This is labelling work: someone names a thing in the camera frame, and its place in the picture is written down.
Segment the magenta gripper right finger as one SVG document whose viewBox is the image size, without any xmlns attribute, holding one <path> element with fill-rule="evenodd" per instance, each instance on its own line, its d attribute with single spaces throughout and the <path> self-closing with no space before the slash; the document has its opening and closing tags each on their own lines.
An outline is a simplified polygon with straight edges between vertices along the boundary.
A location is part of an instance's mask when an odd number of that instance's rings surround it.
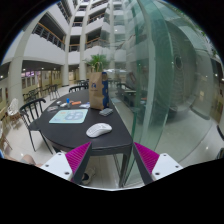
<svg viewBox="0 0 224 224">
<path fill-rule="evenodd" d="M 145 185 L 182 169 L 167 153 L 157 154 L 136 142 L 133 143 L 133 153 Z"/>
</svg>

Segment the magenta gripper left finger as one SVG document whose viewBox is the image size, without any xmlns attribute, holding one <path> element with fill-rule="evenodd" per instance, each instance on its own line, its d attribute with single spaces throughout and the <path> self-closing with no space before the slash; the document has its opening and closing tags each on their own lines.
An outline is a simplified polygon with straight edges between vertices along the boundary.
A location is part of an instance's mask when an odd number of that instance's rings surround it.
<svg viewBox="0 0 224 224">
<path fill-rule="evenodd" d="M 88 142 L 66 154 L 58 152 L 43 164 L 41 169 L 80 185 L 91 150 L 92 143 Z"/>
</svg>

